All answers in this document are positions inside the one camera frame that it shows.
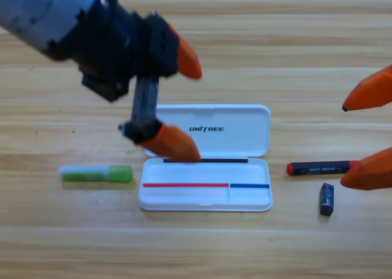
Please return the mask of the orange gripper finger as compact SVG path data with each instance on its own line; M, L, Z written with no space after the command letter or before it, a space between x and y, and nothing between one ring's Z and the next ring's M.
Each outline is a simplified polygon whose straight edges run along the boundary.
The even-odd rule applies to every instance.
M391 147L361 159L341 178L340 184L366 191L391 188Z
M346 97L343 111L382 107L391 102L391 65L362 79Z
M196 51L176 29L160 15L146 17L149 40L146 69L160 77L181 74L189 79L200 79L202 67Z
M128 121L118 126L122 135L155 155L176 162L200 162L199 150L192 138L176 126L159 120Z

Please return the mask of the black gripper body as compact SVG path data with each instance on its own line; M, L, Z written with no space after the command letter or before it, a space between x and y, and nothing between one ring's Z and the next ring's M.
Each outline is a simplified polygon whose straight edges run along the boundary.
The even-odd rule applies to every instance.
M160 16L127 12L118 0L90 0L77 15L78 51L73 59L82 83L109 102L127 94L137 79L133 122L156 120L160 76Z

